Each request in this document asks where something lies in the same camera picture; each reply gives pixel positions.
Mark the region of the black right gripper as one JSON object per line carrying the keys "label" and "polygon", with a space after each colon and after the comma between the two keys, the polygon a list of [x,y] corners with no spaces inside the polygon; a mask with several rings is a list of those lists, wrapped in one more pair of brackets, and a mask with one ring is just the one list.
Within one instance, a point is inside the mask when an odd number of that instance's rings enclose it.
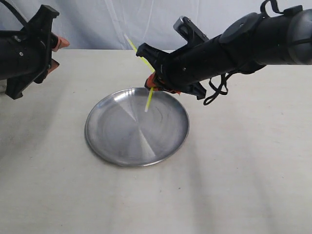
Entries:
{"label": "black right gripper", "polygon": [[194,48],[187,45],[167,53],[144,43],[136,56],[143,57],[154,68],[145,81],[145,88],[170,94],[186,93],[197,99],[206,96],[200,82],[234,69],[230,55],[215,37]]}

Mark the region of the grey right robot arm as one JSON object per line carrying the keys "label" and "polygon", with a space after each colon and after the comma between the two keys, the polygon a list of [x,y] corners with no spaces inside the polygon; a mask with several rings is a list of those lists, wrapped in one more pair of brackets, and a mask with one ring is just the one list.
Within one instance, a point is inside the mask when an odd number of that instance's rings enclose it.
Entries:
{"label": "grey right robot arm", "polygon": [[310,65],[311,10],[298,5],[280,11],[274,0],[271,5],[275,17],[262,4],[260,13],[245,15],[212,39],[188,17],[180,17],[174,29],[186,40],[183,47],[171,53],[146,43],[138,47],[136,55],[154,68],[145,87],[186,93],[208,105],[214,96],[206,95],[204,80],[221,77],[220,85],[213,87],[218,96],[227,94],[227,80],[234,74],[252,74],[267,65]]}

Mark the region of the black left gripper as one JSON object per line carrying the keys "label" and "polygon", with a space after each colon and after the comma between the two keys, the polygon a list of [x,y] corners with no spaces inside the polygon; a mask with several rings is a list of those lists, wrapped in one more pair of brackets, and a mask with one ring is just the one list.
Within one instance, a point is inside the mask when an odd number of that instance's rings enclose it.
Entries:
{"label": "black left gripper", "polygon": [[0,32],[0,79],[6,81],[5,94],[18,99],[32,82],[42,83],[47,74],[59,67],[52,59],[52,51],[68,47],[70,42],[52,33],[52,23],[59,12],[51,6],[41,5],[29,21],[12,5],[7,4],[6,8],[23,27]]}

